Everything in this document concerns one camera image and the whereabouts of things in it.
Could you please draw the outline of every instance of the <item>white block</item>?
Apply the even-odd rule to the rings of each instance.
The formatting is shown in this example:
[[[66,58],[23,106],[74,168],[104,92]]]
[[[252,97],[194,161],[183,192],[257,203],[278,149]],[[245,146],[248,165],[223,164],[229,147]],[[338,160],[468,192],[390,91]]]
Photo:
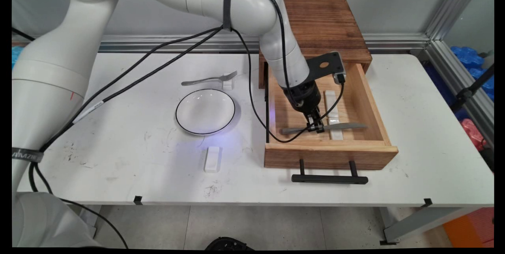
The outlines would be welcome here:
[[[335,91],[333,90],[325,90],[324,91],[324,101],[326,105],[326,109],[330,109],[330,107],[337,101],[337,97]],[[337,106],[328,114],[328,125],[333,123],[340,123],[339,120],[339,109]],[[344,135],[342,130],[329,130],[330,131],[330,139],[332,140],[343,140]]]
[[[232,72],[227,72],[224,73],[223,76],[227,76],[231,74]],[[223,90],[232,90],[233,89],[233,78],[229,81],[224,81],[223,82]]]
[[[219,146],[209,146],[207,149],[207,157],[205,158],[205,172],[216,173],[221,167]]]

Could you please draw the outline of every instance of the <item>white plate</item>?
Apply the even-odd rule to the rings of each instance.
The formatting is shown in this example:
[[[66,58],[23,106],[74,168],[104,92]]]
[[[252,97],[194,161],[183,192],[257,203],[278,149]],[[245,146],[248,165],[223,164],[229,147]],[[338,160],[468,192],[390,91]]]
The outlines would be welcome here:
[[[228,94],[216,89],[200,89],[182,98],[175,120],[195,135],[211,135],[226,127],[235,115],[235,103]]]

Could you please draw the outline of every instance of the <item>white table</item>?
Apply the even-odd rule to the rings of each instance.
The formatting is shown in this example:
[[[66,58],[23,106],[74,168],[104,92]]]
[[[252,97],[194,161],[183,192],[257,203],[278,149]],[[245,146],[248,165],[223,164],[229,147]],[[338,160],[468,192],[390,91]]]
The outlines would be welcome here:
[[[87,97],[141,56],[98,54]],[[103,97],[174,56],[153,54]],[[254,104],[264,119],[258,55],[252,59]],[[197,89],[221,88],[220,82],[188,87],[180,82],[234,70],[234,88],[225,91],[238,107],[230,126],[204,138],[177,128],[174,112],[180,99]],[[142,204],[420,207],[430,198],[432,205],[424,209],[447,207],[422,214],[421,223],[409,222],[414,230],[493,206],[494,175],[417,58],[373,55],[366,77],[391,143],[399,149],[383,170],[358,171],[368,177],[366,185],[293,183],[290,177],[298,169],[263,167],[265,130],[251,110],[244,54],[184,56],[80,121],[47,150],[40,169],[54,194],[82,204],[134,204],[135,196],[142,196]],[[215,174],[204,172],[209,146],[223,148]],[[348,170],[306,173],[350,175]],[[20,191],[30,190],[26,177]],[[43,188],[38,178],[36,183]],[[399,229],[389,237],[386,232],[388,241],[412,233],[402,222],[388,228]]]

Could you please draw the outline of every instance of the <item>white robotic arm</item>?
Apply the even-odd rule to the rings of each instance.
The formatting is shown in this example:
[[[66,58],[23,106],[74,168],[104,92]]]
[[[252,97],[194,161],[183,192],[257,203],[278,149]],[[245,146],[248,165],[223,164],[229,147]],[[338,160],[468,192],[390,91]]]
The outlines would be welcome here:
[[[158,0],[188,13],[223,20],[223,0]],[[16,196],[31,155],[62,128],[83,103],[92,65],[118,0],[71,0],[58,28],[29,44],[12,72],[12,210],[13,245],[96,245],[82,222],[59,200],[37,193]],[[289,85],[309,74],[289,26],[283,0],[276,0],[285,28],[285,59]],[[260,35],[260,48],[279,85],[285,87],[281,30],[270,0],[231,0],[231,26]],[[53,215],[45,211],[51,209]],[[63,216],[54,215],[61,210]]]

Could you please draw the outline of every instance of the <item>knife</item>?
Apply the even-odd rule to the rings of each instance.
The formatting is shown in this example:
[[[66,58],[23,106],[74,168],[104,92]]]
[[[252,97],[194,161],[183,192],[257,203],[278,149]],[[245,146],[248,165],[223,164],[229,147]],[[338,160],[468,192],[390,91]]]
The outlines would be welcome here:
[[[364,123],[333,123],[331,125],[324,126],[325,130],[342,130],[342,129],[356,129],[356,128],[366,128],[367,125]],[[305,129],[303,128],[282,128],[281,135],[289,135],[298,133],[299,131]]]

